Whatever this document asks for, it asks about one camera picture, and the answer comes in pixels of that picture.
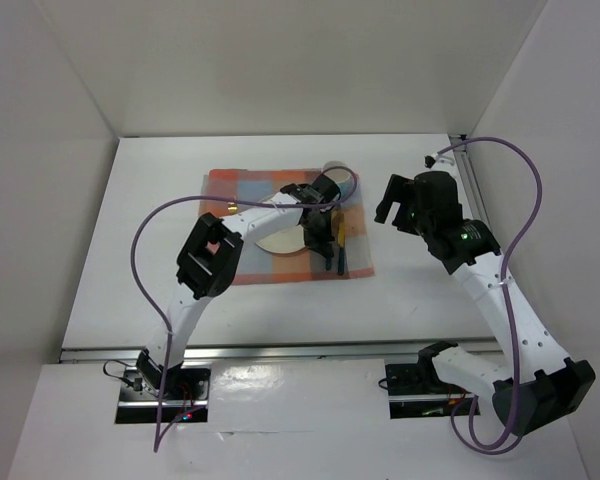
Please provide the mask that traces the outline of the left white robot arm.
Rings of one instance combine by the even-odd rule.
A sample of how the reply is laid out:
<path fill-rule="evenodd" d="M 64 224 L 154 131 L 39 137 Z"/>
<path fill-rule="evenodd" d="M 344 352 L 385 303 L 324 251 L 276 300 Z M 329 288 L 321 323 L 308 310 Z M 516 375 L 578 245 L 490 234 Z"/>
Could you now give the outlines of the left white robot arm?
<path fill-rule="evenodd" d="M 187 344 L 198 321 L 211 301 L 234 282 L 241 255 L 249 247 L 300 226 L 305 246 L 327 260 L 332 259 L 331 213 L 351 194 L 321 173 L 309 184 L 287 184 L 261 202 L 239 200 L 237 203 L 246 207 L 242 212 L 223 217 L 212 213 L 201 215 L 176 257 L 176 288 L 166 310 L 156 303 L 140 280 L 137 267 L 140 236 L 158 213 L 195 198 L 178 198 L 152 211 L 138 227 L 130 252 L 132 277 L 164 323 L 164 332 L 141 350 L 136 362 L 143 389 L 156 399 L 167 398 L 176 390 Z"/>

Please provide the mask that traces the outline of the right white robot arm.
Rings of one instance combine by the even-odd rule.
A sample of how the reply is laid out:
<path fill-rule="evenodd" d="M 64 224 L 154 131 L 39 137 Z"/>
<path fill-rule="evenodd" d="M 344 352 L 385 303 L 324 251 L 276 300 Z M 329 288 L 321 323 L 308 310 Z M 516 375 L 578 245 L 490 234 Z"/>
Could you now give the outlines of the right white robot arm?
<path fill-rule="evenodd" d="M 490 402 L 506 432 L 518 438 L 576 411 L 596 379 L 593 368 L 573 360 L 542 324 L 491 230 L 464 217 L 452 175 L 392 175 L 376 222 L 385 223 L 393 206 L 393 226 L 424 240 L 474 301 L 506 359 L 499 366 L 456 342 L 439 341 L 419 351 L 411 384 L 428 392 L 454 385 Z"/>

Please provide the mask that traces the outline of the light blue mug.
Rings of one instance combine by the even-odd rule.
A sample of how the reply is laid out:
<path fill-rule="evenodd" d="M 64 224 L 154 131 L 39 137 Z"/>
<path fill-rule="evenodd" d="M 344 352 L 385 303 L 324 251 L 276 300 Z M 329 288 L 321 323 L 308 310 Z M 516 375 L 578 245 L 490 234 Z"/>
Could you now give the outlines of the light blue mug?
<path fill-rule="evenodd" d="M 354 186 L 354 175 L 344 162 L 327 162 L 323 165 L 322 173 L 338 186 L 341 198 L 346 198 L 350 194 Z"/>

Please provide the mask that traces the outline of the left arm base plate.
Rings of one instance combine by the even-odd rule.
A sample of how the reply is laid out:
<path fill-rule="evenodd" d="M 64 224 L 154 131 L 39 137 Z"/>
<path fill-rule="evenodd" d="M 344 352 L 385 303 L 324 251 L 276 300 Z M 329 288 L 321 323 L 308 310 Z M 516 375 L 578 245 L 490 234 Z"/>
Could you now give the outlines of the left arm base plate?
<path fill-rule="evenodd" d="M 118 425 L 151 424 L 156 420 L 158 393 L 148 386 L 135 368 L 125 369 L 114 422 Z M 211 369 L 186 366 L 176 386 L 164 395 L 162 422 L 178 417 L 181 423 L 206 423 Z"/>

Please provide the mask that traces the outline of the cream ceramic plate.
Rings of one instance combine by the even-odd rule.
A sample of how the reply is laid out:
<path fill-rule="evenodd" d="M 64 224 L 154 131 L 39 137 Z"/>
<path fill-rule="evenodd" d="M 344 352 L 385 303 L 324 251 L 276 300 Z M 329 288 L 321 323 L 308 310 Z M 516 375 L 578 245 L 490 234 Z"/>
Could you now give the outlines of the cream ceramic plate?
<path fill-rule="evenodd" d="M 303 227 L 296 224 L 293 227 L 280 230 L 255 243 L 255 245 L 272 255 L 292 255 L 305 248 Z"/>

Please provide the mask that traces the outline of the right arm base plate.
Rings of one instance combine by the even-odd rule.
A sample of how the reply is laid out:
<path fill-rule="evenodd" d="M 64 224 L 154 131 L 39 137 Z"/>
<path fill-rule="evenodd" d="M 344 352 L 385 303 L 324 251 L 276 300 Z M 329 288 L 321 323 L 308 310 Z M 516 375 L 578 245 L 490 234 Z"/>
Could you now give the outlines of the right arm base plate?
<path fill-rule="evenodd" d="M 416 363 L 386 364 L 377 385 L 388 395 L 392 420 L 449 417 L 455 408 L 466 416 L 474 397 L 461 387 L 429 382 Z"/>

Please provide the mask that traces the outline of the orange blue checkered cloth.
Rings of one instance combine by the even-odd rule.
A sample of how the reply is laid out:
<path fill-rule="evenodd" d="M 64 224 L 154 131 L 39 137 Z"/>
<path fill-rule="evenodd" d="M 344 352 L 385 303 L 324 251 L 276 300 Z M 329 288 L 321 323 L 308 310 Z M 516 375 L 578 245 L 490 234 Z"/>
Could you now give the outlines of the orange blue checkered cloth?
<path fill-rule="evenodd" d="M 317 169 L 246 170 L 212 169 L 204 177 L 201 193 L 223 198 L 262 202 L 289 183 L 311 183 Z M 344 204 L 344 273 L 338 266 L 325 267 L 319 254 L 304 247 L 303 232 L 298 228 L 294 240 L 277 248 L 254 245 L 241 255 L 236 285 L 292 283 L 322 280 L 353 280 L 374 274 L 367 236 L 362 186 Z"/>

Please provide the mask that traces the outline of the gold knife green handle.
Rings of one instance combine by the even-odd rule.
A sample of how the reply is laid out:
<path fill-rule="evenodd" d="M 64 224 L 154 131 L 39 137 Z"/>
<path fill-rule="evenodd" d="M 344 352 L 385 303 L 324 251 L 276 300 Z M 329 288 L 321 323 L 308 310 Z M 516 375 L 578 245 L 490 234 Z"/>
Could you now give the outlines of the gold knife green handle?
<path fill-rule="evenodd" d="M 345 274 L 346 251 L 345 251 L 345 215 L 340 212 L 337 214 L 337 245 L 338 245 L 338 260 L 337 274 L 343 276 Z"/>

